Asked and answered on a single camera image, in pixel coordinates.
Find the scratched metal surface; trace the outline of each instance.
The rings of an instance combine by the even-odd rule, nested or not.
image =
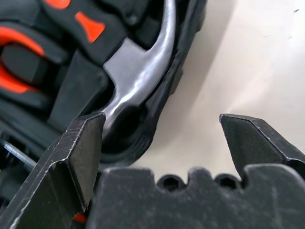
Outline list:
[[[305,182],[283,165],[247,166],[234,190],[198,168],[176,192],[140,169],[105,171],[99,188],[87,229],[300,229],[305,214]]]

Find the black metal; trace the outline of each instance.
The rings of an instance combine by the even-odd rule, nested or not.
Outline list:
[[[188,184],[166,175],[156,185],[150,170],[107,169],[86,228],[303,228],[305,156],[261,119],[220,122],[241,180],[194,168]]]
[[[0,218],[2,229],[65,229],[90,202],[103,114],[74,120],[43,154]]]
[[[220,123],[239,174],[249,164],[280,163],[305,178],[305,155],[264,120],[222,114]]]
[[[87,229],[299,229],[305,182],[284,165],[250,165],[236,188],[219,185],[203,168],[176,192],[155,185],[142,169],[102,173]]]

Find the metal rod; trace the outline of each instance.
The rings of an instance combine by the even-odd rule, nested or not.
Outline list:
[[[24,164],[26,164],[30,169],[34,169],[36,166],[36,162],[28,157],[26,154],[21,152],[18,148],[13,146],[12,144],[8,143],[7,141],[4,141],[0,139],[0,144],[11,154],[13,154],[16,158],[18,158],[20,161],[22,161]]]

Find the orange rubber insert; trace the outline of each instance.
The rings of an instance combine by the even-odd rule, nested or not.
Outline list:
[[[73,220],[76,221],[76,222],[78,222],[78,223],[82,223],[82,224],[84,224],[84,223],[87,222],[86,217],[85,217],[84,214],[82,214],[82,213],[78,213],[78,214],[74,217]]]
[[[83,12],[78,12],[75,19],[84,29],[89,43],[95,42],[105,29],[104,23],[91,20]]]
[[[7,91],[22,94],[26,91],[37,91],[33,88],[13,77],[0,63],[0,89],[4,88]]]
[[[43,48],[31,38],[12,28],[0,27],[0,45],[5,45],[11,42],[20,43],[41,57],[44,57],[45,55]]]
[[[71,0],[44,0],[48,5],[59,9],[64,10],[70,5]]]

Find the white surface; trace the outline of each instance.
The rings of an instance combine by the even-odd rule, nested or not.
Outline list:
[[[209,0],[154,142],[133,166],[156,179],[186,180],[194,166],[237,175],[221,113],[262,118],[304,152],[304,75],[304,0]]]

